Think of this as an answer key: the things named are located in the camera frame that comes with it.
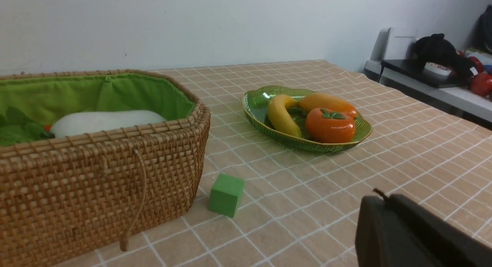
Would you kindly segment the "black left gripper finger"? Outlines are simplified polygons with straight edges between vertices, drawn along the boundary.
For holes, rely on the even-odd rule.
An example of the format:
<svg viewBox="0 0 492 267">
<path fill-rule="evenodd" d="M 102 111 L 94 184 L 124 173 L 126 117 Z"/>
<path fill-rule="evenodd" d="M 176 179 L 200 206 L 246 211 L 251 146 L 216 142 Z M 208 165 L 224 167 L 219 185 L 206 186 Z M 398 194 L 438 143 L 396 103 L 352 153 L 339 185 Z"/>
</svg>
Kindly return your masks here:
<svg viewBox="0 0 492 267">
<path fill-rule="evenodd" d="M 355 236 L 360 267 L 490 267 L 492 250 L 403 194 L 362 197 Z"/>
</svg>

